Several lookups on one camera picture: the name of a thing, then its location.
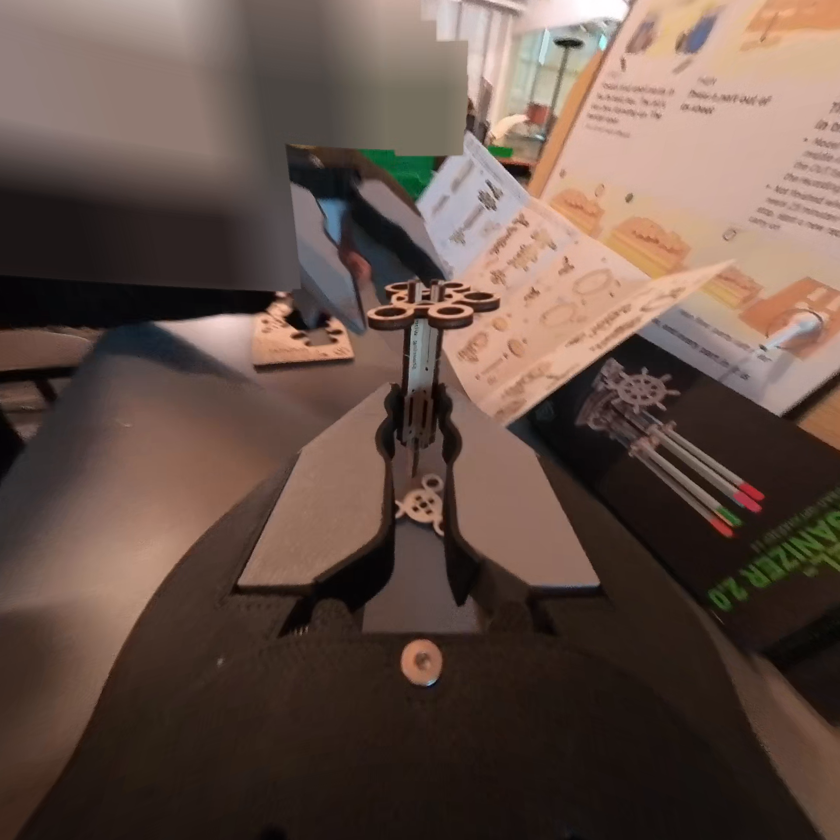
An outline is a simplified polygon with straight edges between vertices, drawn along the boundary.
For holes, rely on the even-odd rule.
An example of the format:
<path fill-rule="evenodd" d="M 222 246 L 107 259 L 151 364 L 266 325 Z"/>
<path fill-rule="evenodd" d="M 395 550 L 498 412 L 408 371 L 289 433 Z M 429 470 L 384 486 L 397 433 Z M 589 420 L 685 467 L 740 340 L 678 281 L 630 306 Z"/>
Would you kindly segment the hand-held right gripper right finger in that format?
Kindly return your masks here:
<path fill-rule="evenodd" d="M 437 399 L 455 603 L 530 606 L 596 593 L 599 578 L 534 450 L 446 386 Z"/>

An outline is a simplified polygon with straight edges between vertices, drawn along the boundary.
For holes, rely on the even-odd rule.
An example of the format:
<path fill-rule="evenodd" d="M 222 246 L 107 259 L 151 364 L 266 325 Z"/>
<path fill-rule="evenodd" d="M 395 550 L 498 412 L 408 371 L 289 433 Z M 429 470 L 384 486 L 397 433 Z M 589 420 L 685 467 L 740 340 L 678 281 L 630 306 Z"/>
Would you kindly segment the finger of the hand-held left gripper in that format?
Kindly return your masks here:
<path fill-rule="evenodd" d="M 387 183 L 359 178 L 353 186 L 350 217 L 375 246 L 410 273 L 410 278 L 448 278 L 421 215 Z"/>
<path fill-rule="evenodd" d="M 309 192 L 293 192 L 291 201 L 301 277 L 301 289 L 293 296 L 302 317 L 311 326 L 331 317 L 349 331 L 365 331 L 356 281 L 340 257 L 345 203 L 320 202 Z"/>

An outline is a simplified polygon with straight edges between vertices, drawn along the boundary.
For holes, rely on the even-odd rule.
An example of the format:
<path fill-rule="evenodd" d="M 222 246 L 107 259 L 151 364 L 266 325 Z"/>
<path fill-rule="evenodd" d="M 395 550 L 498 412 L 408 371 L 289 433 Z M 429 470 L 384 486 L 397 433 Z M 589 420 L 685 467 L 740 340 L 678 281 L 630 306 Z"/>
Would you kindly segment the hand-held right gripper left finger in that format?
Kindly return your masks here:
<path fill-rule="evenodd" d="M 238 578 L 313 589 L 383 545 L 393 525 L 397 385 L 383 385 L 300 451 Z"/>

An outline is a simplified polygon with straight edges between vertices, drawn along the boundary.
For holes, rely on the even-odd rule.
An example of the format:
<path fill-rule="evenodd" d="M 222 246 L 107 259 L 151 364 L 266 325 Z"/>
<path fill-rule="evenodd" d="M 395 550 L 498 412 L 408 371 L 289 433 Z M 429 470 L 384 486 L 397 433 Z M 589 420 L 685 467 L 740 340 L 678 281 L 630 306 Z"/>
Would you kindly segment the three-ring wooden disc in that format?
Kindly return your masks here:
<path fill-rule="evenodd" d="M 445 481 L 441 476 L 426 474 L 418 487 L 395 502 L 395 519 L 407 518 L 429 527 L 442 539 L 445 535 L 444 488 Z"/>

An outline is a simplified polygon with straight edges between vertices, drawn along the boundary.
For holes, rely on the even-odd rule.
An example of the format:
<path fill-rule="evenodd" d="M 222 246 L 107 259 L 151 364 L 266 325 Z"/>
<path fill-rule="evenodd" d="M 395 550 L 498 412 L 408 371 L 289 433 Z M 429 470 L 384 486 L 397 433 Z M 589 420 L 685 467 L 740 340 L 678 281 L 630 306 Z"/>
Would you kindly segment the wooden shaft assembly with rings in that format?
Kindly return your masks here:
<path fill-rule="evenodd" d="M 385 287 L 387 303 L 369 310 L 376 331 L 404 333 L 401 444 L 411 453 L 411 476 L 438 425 L 438 379 L 445 332 L 465 329 L 478 313 L 498 310 L 498 294 L 453 280 L 398 281 Z"/>

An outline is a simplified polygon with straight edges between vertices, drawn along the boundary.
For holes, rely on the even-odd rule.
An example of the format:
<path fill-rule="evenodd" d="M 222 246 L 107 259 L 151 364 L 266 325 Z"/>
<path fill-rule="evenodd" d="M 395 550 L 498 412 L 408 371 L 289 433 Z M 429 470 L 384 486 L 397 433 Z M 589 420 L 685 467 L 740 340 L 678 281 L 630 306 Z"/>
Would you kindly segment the wooden parts sheet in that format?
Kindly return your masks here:
<path fill-rule="evenodd" d="M 314 326 L 309 327 L 292 294 L 276 293 L 268 309 L 255 316 L 251 341 L 254 367 L 353 361 L 352 342 L 341 321 L 320 311 L 316 315 Z"/>

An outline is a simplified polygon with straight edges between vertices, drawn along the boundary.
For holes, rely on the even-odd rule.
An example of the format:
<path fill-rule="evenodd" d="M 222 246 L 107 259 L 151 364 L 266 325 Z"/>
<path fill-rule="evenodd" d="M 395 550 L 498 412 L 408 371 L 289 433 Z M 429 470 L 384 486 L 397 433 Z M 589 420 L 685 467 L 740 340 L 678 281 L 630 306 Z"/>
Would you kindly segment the black model kit box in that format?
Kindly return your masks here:
<path fill-rule="evenodd" d="M 733 639 L 789 660 L 838 640 L 837 449 L 640 338 L 527 419 Z"/>

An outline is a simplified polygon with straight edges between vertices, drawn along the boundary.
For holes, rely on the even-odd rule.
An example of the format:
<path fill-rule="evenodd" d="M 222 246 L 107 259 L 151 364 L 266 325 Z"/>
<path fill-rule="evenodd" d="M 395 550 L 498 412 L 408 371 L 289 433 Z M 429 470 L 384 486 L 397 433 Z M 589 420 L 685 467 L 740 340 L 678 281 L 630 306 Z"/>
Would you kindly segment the folded illustrated instruction booklet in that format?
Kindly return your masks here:
<path fill-rule="evenodd" d="M 444 351 L 504 426 L 732 265 L 645 275 L 530 196 L 469 131 L 416 205 L 445 278 L 499 300 Z"/>

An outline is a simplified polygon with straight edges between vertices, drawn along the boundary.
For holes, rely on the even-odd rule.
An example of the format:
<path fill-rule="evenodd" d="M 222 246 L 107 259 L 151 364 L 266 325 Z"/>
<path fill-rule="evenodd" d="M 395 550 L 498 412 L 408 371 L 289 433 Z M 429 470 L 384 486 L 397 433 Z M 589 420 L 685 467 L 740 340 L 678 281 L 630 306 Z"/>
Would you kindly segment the black floor stand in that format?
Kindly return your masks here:
<path fill-rule="evenodd" d="M 555 118 L 561 88 L 564 83 L 566 71 L 569 66 L 571 55 L 585 46 L 582 38 L 577 36 L 562 36 L 553 39 L 553 44 L 560 50 L 560 64 L 556 73 L 551 102 L 549 105 L 549 119 Z"/>

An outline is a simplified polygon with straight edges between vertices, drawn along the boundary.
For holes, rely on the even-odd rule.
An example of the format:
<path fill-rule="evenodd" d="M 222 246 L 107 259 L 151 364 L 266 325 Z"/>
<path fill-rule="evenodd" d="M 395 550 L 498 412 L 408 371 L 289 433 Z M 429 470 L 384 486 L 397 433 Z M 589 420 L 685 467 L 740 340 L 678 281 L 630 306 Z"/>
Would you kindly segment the large illustrated instruction sheet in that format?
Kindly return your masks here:
<path fill-rule="evenodd" d="M 636 2 L 541 198 L 652 278 L 643 336 L 781 415 L 838 374 L 839 2 Z"/>

